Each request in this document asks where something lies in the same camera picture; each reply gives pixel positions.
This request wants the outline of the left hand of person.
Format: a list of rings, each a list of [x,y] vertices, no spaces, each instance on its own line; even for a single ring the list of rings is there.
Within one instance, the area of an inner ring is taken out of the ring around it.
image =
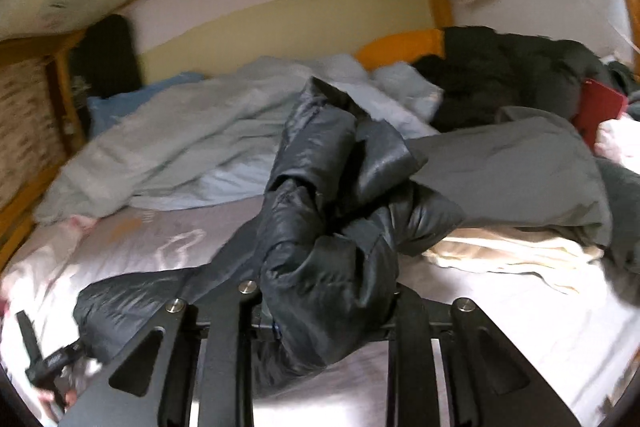
[[[65,392],[62,402],[56,399],[56,393],[46,389],[36,389],[38,401],[47,417],[58,423],[65,413],[77,402],[78,392],[70,388]]]

